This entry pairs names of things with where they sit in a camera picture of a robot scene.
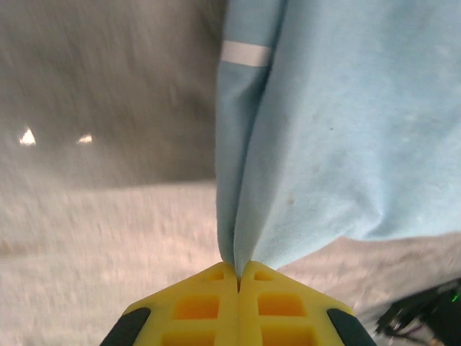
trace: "fabric fold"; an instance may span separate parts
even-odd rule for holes
[[[225,40],[272,54],[219,67],[225,261],[278,268],[340,236],[460,230],[460,14],[455,0],[230,0]]]

